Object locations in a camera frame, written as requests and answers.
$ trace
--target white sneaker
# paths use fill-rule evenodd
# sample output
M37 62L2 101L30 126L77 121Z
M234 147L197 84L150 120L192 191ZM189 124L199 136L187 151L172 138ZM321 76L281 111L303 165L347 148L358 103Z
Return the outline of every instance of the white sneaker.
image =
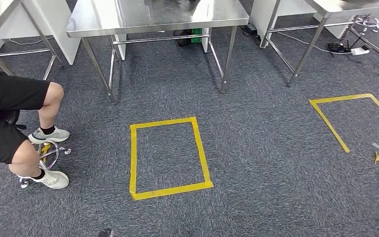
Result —
M69 138L70 133L66 130L58 129L57 127L54 127L55 130L52 134L46 135L43 133L41 128L34 131L32 134L28 136L28 139L34 143L34 144L42 144L45 141L52 141L52 142L63 142L67 138Z
M62 189L69 184L69 178L60 171L50 171L44 169L45 175L41 179L33 179L37 183L43 183L52 189Z

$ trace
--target gray carpet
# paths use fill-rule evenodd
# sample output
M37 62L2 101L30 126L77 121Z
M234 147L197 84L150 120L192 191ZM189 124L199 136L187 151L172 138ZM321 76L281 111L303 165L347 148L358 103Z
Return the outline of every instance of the gray carpet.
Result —
M242 1L245 6L252 1ZM314 22L297 17L298 24ZM280 26L293 17L282 18ZM230 30L213 31L224 59ZM290 32L309 40L312 31ZM138 39L161 33L130 36ZM379 44L379 34L368 34ZM334 39L325 31L324 47ZM290 62L305 45L274 35ZM108 74L106 38L91 44ZM7 44L5 50L16 50ZM271 48L259 49L238 29L231 83L225 94L211 54L199 44L128 47L115 68L111 106L80 46L76 62L51 80L65 88L57 125L72 133L55 169L70 185L22 190L0 165L0 236L96 237L113 228L124 237L379 237L379 108L368 99L322 104L351 149L346 154L308 99L372 93L379 99L379 56L332 57L314 50L296 86ZM47 54L7 59L16 74L41 78ZM130 129L135 123L197 117L213 188L133 201L129 194ZM26 133L36 112L23 112ZM202 181L189 124L138 130L139 192Z

